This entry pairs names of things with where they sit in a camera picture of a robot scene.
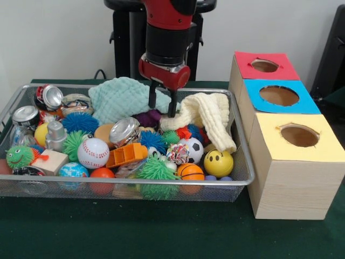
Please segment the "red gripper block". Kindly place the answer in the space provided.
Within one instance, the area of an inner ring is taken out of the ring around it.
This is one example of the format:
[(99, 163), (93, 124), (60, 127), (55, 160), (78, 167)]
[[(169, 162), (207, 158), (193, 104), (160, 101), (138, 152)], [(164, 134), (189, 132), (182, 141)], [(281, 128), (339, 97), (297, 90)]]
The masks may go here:
[(156, 106), (157, 82), (169, 89), (171, 102), (168, 108), (168, 117), (173, 118), (176, 114), (177, 91), (183, 88), (190, 78), (190, 67), (182, 64), (175, 67), (156, 65), (150, 62), (146, 55), (139, 60), (139, 73), (146, 79), (152, 80), (149, 89), (149, 107)]

